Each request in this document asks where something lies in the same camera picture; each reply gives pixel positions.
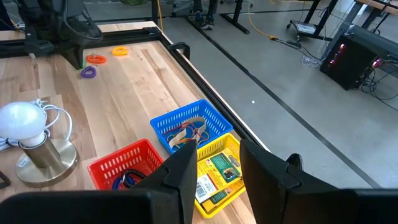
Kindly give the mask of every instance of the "desk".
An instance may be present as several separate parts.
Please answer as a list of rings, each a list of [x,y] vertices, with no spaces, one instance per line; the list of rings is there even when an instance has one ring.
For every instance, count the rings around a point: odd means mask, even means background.
[[[375,18],[381,13],[381,11],[386,11],[389,14],[394,14],[398,15],[398,2],[397,1],[392,1],[388,5],[386,5],[383,2],[379,1],[370,1],[369,0],[355,0],[355,5],[351,8],[350,12],[348,13],[345,21],[348,23],[352,23],[355,16],[358,14],[359,10],[364,4],[368,4],[369,6],[372,6],[374,9],[368,16],[368,18],[365,20],[365,22],[362,25],[362,28],[367,29],[372,22],[375,20]]]
[[[110,32],[152,26],[155,26],[153,22],[136,22],[99,27],[104,32]],[[17,39],[21,35],[1,32],[0,40]],[[149,139],[163,159],[169,157],[149,121],[205,98],[205,94],[159,41],[130,44],[130,53],[126,57],[112,56],[112,48],[84,51],[84,55],[101,54],[108,59],[106,64],[99,65],[97,76],[92,79],[81,78],[79,72],[60,55],[39,57],[37,62],[29,57],[0,60],[0,106],[17,100],[43,98],[64,108],[72,116],[71,142],[81,159],[75,171],[62,182],[33,189],[22,184],[15,175],[15,164],[22,150],[12,148],[0,151],[0,170],[12,182],[10,187],[0,190],[0,201],[20,192],[95,189],[87,165],[142,138]],[[65,118],[61,116],[50,131],[53,138],[63,138],[67,131]],[[248,196],[243,193],[210,220],[202,219],[194,208],[193,222],[255,221]]]

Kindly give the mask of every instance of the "concrete floor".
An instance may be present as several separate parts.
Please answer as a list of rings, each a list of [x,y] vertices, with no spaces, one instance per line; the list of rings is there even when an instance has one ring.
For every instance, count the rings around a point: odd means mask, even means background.
[[[273,2],[254,1],[251,11],[303,8],[301,2]],[[119,2],[89,3],[87,8],[96,20],[150,16],[149,3],[133,7]],[[170,4],[162,2],[165,16],[170,15],[171,9]],[[234,4],[228,1],[218,6],[218,12],[233,10]],[[246,11],[247,4],[244,4],[243,12]],[[343,15],[338,10],[333,13]],[[285,27],[290,19],[300,16],[301,12],[278,12],[252,14],[251,19],[258,29],[280,39],[292,40],[295,31]],[[319,18],[315,13],[312,22],[317,21]],[[358,23],[362,21],[364,16],[358,19]],[[306,172],[339,188],[398,187],[398,159],[395,157],[398,112],[361,91],[344,91],[317,68],[302,65],[300,52],[272,42],[256,32],[247,14],[241,15],[239,22],[251,31],[249,35],[218,16],[215,17],[215,29],[206,33],[329,144],[320,141],[298,122],[184,18],[164,19],[164,27],[172,41],[184,41],[191,46],[191,61],[196,68],[274,154],[283,159],[293,152],[301,154]],[[397,41],[398,31],[391,29],[396,22],[397,18],[390,16],[380,27],[381,35]],[[337,18],[329,18],[326,23],[327,36],[331,35],[337,23]],[[323,42],[302,39],[302,44],[312,54],[317,54]],[[382,71],[378,70],[377,74],[382,75]],[[380,97],[395,95],[397,85],[396,78],[388,77],[377,87],[378,94]],[[398,107],[398,100],[389,103]]]

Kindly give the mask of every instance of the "blue basket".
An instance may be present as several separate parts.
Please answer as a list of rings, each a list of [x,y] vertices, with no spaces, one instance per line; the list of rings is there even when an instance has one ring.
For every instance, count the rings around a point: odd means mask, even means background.
[[[160,143],[173,154],[176,148],[172,149],[166,141],[167,134],[164,133],[181,125],[184,121],[201,116],[206,120],[206,132],[210,135],[209,140],[199,144],[198,149],[216,138],[232,130],[232,125],[206,100],[198,100],[177,110],[163,114],[150,121]]]

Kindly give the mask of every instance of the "yellow basket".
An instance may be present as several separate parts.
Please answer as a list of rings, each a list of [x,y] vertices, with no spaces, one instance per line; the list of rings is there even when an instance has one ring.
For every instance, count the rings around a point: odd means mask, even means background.
[[[235,158],[238,158],[238,162],[240,163],[241,160],[239,158],[239,141],[230,133],[224,134],[218,139],[215,139],[214,141],[208,143],[207,145],[201,147],[198,149],[198,161],[205,159],[213,154],[216,154],[218,152],[221,152],[225,148],[230,148],[232,153],[234,154]],[[221,211],[225,206],[227,206],[229,203],[231,203],[234,199],[239,197],[241,193],[243,193],[246,188],[244,187],[243,180],[240,180],[242,182],[242,187],[235,192],[234,194],[230,195],[227,200],[225,200],[221,205],[219,205],[217,208],[212,210],[211,212],[206,212],[202,206],[199,204],[198,200],[195,199],[195,206],[200,212],[200,215],[202,215],[203,218],[211,218],[215,216],[219,211]]]

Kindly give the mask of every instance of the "plastic basket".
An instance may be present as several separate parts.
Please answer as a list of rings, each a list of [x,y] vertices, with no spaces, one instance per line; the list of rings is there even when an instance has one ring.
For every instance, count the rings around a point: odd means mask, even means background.
[[[126,169],[149,175],[163,163],[147,139],[141,139],[88,165],[88,172],[99,190],[110,190],[115,178]]]
[[[201,116],[206,120],[206,132],[210,136],[209,140],[203,141],[198,145],[198,149],[221,135],[230,132],[233,128],[232,125],[206,100],[198,100],[187,106],[183,106],[177,110],[154,118],[150,121],[150,125],[155,130],[160,143],[162,143],[169,153],[173,154],[175,149],[169,146],[164,133],[196,116]]]
[[[219,137],[218,139],[212,141],[211,143],[207,144],[206,146],[203,146],[201,149],[198,150],[198,161],[205,159],[213,154],[216,154],[218,152],[221,152],[225,148],[230,148],[232,153],[234,154],[235,158],[238,158],[238,162],[241,163],[240,157],[239,157],[239,141],[230,133],[224,134],[223,136]],[[219,211],[221,211],[225,206],[227,206],[229,203],[231,203],[234,199],[236,199],[241,193],[243,193],[246,188],[243,184],[243,180],[240,180],[242,182],[242,187],[237,190],[234,194],[229,195],[229,198],[226,199],[222,204],[220,204],[218,207],[216,207],[214,210],[211,212],[207,212],[202,208],[202,206],[199,204],[198,200],[195,199],[195,206],[199,210],[200,215],[202,215],[203,218],[211,218],[215,216]]]

